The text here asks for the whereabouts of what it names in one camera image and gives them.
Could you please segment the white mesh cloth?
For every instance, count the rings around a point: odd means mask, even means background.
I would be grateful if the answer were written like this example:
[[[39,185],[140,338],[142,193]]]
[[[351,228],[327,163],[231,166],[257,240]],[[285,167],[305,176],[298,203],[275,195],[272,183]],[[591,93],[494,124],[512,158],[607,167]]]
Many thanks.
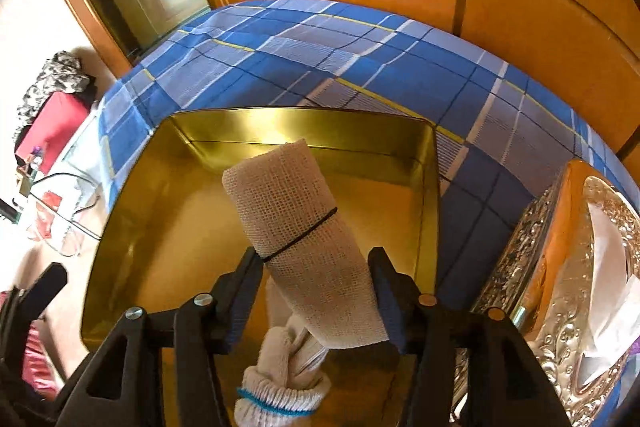
[[[221,181],[288,309],[322,346],[387,340],[367,262],[305,141],[245,159]]]

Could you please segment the white knit glove blue band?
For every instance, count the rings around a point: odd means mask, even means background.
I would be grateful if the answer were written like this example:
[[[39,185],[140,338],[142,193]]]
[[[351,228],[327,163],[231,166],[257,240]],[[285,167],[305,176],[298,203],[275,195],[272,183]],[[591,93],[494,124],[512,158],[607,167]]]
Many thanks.
[[[269,329],[257,362],[245,369],[234,421],[239,426],[309,426],[329,393],[321,365],[329,353],[285,302],[280,289],[266,283]]]

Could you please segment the ornate silver tissue box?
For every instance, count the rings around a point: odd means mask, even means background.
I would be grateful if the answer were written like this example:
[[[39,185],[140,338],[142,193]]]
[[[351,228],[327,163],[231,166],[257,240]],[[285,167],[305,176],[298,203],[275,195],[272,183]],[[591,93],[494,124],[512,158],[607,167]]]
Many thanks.
[[[639,215],[621,191],[585,161],[569,161],[521,215],[472,310],[501,309],[523,335],[574,426],[604,424],[622,401],[631,347],[586,387],[577,384],[586,349],[593,271],[588,205],[599,206],[623,237],[639,277]]]

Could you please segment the white tissue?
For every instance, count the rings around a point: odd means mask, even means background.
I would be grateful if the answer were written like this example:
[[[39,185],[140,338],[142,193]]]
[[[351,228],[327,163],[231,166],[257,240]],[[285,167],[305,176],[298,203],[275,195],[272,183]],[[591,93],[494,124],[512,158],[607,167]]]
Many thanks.
[[[583,388],[608,371],[639,337],[639,277],[627,260],[623,237],[597,205],[588,205],[593,231],[593,271],[586,349],[577,384]]]

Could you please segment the red suitcase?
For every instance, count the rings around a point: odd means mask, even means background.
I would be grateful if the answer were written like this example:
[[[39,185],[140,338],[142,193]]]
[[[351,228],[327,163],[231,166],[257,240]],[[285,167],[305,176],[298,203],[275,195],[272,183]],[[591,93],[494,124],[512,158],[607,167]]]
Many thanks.
[[[79,96],[55,92],[15,141],[17,165],[23,166],[35,148],[43,153],[40,171],[47,174],[90,113],[91,104]]]

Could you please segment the grey patterned cloth pile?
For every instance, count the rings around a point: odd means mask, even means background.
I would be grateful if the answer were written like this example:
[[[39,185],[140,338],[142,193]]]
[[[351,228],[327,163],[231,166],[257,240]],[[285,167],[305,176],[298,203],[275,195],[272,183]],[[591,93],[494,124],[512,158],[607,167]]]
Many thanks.
[[[42,66],[35,82],[23,95],[22,105],[17,109],[18,122],[30,124],[38,110],[55,92],[74,94],[85,91],[91,77],[84,73],[79,58],[70,52],[55,53]]]

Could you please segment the blue plaid bedsheet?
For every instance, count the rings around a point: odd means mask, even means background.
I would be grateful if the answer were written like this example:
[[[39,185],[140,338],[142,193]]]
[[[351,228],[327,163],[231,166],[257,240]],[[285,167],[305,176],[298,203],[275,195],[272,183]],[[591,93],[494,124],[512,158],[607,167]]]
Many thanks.
[[[638,185],[574,108],[499,57],[397,14],[328,0],[250,0],[174,30],[99,106],[101,182],[115,202],[155,128],[179,110],[322,106],[436,127],[436,291],[480,293],[525,207],[584,160],[631,202]]]

